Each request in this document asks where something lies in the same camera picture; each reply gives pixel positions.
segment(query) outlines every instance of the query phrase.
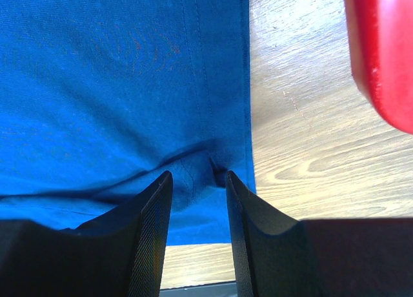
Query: blue fabric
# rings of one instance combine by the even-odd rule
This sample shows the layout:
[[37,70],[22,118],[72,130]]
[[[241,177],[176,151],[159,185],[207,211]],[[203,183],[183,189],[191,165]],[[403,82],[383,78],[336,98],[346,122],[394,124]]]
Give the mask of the blue fabric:
[[75,228],[174,177],[169,245],[254,190],[248,0],[0,0],[0,219]]

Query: red object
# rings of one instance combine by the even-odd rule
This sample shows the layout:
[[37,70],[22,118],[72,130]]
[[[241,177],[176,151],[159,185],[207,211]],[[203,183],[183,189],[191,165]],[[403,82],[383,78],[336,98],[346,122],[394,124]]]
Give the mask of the red object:
[[345,0],[354,80],[379,114],[413,134],[413,0]]

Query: folded cloth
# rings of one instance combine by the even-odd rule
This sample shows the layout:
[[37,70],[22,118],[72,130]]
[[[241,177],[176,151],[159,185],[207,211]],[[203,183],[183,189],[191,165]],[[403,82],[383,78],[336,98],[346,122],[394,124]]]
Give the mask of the folded cloth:
[[169,245],[254,190],[248,0],[0,0],[0,219],[75,228],[164,170]]

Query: wood grain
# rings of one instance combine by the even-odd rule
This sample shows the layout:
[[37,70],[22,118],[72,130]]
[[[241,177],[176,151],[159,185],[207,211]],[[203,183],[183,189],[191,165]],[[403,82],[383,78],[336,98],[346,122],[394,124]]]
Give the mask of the wood grain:
[[[257,193],[297,219],[413,216],[413,136],[351,78],[343,0],[250,0]],[[169,247],[162,287],[234,279],[230,245]]]

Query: wooden surface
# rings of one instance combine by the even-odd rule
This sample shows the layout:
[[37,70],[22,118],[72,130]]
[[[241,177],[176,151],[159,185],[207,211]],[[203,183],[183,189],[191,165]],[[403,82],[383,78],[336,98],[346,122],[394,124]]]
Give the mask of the wooden surface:
[[[250,0],[257,193],[302,218],[413,216],[413,136],[350,73],[343,0]],[[230,245],[166,250],[162,287],[234,279]]]

